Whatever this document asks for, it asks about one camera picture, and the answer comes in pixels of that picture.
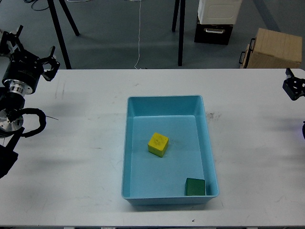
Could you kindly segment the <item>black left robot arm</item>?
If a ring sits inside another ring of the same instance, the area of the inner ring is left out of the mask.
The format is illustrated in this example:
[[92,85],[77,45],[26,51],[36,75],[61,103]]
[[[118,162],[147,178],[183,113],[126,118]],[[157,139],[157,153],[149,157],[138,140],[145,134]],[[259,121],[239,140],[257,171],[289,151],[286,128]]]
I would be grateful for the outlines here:
[[[26,108],[24,96],[35,93],[41,76],[50,82],[60,66],[53,56],[55,47],[51,47],[49,56],[45,58],[24,49],[19,39],[22,29],[20,26],[16,32],[0,33],[0,54],[10,60],[0,88],[0,136],[10,138],[6,146],[0,147],[1,177],[8,174],[18,159],[14,148],[19,139],[37,135],[46,127],[46,114],[38,108]],[[36,115],[39,127],[25,132],[23,115]]]

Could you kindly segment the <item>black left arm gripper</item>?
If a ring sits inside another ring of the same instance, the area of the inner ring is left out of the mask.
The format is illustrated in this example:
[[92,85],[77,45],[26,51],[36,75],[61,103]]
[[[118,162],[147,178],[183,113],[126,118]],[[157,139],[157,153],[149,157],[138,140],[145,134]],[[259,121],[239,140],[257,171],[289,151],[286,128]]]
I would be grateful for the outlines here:
[[36,91],[40,75],[48,82],[52,81],[59,70],[60,63],[56,60],[55,46],[50,48],[47,57],[38,56],[24,50],[19,36],[23,26],[20,25],[15,33],[0,31],[0,55],[10,56],[8,68],[2,78],[2,84],[9,88],[12,83],[22,83],[25,86],[26,94],[33,94]]

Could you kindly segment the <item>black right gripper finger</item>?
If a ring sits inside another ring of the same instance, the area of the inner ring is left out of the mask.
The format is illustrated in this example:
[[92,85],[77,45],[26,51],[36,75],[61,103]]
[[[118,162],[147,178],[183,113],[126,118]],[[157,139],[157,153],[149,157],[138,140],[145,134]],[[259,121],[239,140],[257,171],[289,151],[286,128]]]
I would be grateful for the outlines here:
[[286,79],[283,82],[283,89],[291,100],[297,100],[305,96],[305,80],[295,77],[292,70],[285,71]]

